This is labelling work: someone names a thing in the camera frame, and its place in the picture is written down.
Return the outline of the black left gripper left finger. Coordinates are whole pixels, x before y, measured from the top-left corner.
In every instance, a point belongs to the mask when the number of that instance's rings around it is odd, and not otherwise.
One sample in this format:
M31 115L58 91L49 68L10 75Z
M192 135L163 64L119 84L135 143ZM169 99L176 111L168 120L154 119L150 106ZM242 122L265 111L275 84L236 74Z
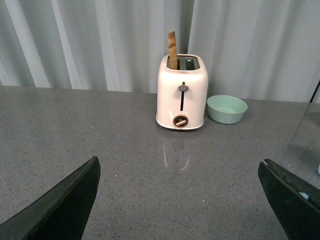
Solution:
M94 205L101 166L94 156L0 225L2 240L80 240Z

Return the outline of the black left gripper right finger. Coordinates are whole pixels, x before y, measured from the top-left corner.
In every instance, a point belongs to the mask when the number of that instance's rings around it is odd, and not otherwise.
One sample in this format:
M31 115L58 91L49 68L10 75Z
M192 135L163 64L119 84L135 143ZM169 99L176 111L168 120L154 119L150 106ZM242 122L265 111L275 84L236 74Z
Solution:
M320 238L320 190L276 162L265 159L258 178L289 240Z

